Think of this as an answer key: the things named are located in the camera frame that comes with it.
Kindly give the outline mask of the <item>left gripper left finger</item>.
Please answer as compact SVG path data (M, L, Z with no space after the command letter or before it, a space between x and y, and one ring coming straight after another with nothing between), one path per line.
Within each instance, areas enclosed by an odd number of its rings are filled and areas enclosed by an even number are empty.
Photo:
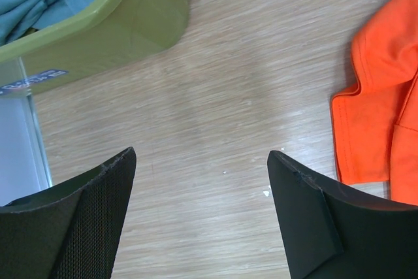
M133 188L128 147L99 166L1 207L2 278L111 278Z

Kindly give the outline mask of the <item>orange t shirt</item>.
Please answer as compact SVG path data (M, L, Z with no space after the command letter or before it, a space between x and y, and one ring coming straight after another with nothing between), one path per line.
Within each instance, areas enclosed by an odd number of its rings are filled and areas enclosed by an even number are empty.
M351 43L355 83L330 102L344 184L388 182L417 204L417 0L390 0Z

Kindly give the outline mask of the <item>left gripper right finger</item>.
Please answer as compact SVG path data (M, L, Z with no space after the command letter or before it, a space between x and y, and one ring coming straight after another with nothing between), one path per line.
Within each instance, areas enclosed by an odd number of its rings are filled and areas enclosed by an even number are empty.
M417 207L315 172L279 151L268 176L292 278L416 278Z

